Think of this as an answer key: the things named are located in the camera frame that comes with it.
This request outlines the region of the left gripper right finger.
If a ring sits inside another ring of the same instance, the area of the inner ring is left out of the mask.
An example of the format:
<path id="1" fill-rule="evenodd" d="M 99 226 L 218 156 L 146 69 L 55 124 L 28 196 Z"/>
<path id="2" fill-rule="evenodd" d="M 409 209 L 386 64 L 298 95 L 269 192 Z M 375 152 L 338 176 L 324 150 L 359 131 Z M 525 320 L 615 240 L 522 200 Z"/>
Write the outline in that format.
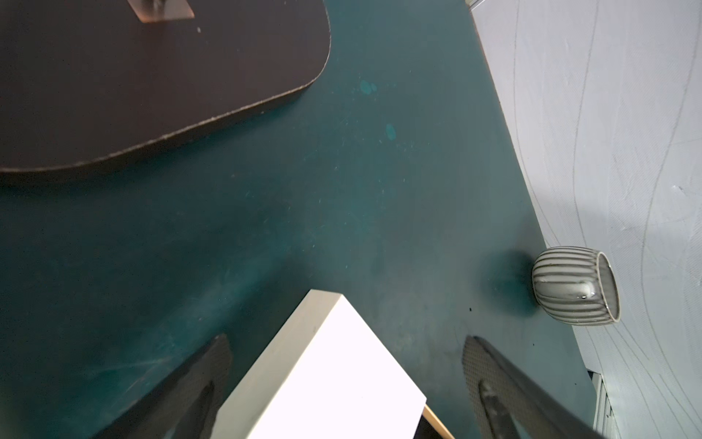
<path id="1" fill-rule="evenodd" d="M 462 366 L 484 438 L 600 438 L 487 340 L 465 339 Z"/>

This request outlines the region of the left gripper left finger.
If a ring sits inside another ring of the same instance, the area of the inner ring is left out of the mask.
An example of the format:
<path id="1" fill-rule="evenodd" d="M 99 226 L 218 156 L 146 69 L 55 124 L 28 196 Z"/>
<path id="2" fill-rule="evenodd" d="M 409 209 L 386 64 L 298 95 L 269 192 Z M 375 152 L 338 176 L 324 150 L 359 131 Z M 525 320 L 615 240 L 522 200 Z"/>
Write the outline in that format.
<path id="1" fill-rule="evenodd" d="M 227 336 L 215 336 L 95 437 L 211 437 L 231 361 Z"/>

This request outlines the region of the large cream drawer jewelry box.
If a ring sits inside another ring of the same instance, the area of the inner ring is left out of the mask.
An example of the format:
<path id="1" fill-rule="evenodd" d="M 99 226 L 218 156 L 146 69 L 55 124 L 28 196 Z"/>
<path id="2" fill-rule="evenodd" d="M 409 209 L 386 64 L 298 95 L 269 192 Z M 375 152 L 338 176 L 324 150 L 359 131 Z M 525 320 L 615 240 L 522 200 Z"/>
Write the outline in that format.
<path id="1" fill-rule="evenodd" d="M 214 438 L 450 438 L 338 293 L 311 290 L 221 405 Z"/>

